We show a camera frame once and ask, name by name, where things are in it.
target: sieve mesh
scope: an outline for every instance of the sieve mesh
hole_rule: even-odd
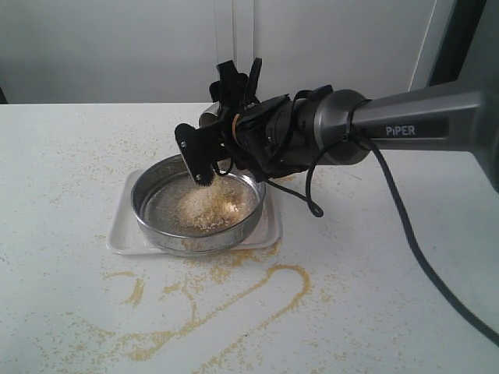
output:
[[[233,175],[199,187],[188,173],[166,181],[143,206],[150,226],[181,236],[209,235],[239,223],[256,208],[253,188]]]

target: white tray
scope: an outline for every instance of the white tray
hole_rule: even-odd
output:
[[[142,234],[132,210],[131,193],[133,184],[143,173],[135,170],[126,177],[119,194],[111,220],[106,246],[120,255],[148,255],[165,253],[149,243]],[[267,185],[264,210],[253,233],[240,245],[231,250],[263,249],[273,245],[282,236],[281,214],[273,197],[273,189]]]

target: metal sieve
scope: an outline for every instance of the metal sieve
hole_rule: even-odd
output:
[[[190,208],[196,209],[197,196],[189,194],[200,187],[191,180],[182,157],[167,158],[147,169],[132,189],[133,212],[147,240],[168,253],[201,256],[230,249],[246,239],[261,217],[265,184],[238,170],[220,183],[221,197],[215,196],[213,212],[193,221]],[[230,209],[222,214],[220,204]]]

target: stainless steel bowl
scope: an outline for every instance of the stainless steel bowl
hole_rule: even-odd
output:
[[[224,178],[238,179],[251,188],[257,198],[253,211],[239,223],[204,235],[178,235],[164,228],[159,229],[157,224],[148,220],[146,212],[149,205],[154,204],[154,195],[168,183],[172,183],[176,178],[185,177],[187,173],[182,157],[176,155],[158,162],[137,179],[132,189],[132,208],[147,240],[167,253],[178,256],[202,256],[230,249],[250,236],[262,214],[265,184],[256,183],[251,176],[239,170],[232,171]]]

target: tabletop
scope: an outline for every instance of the tabletop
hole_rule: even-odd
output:
[[[372,155],[276,192],[280,242],[120,256],[121,185],[208,104],[0,106],[0,372],[497,372],[499,351],[417,265]],[[420,246],[499,329],[499,195],[468,153],[386,151]],[[280,181],[304,191],[304,175]]]

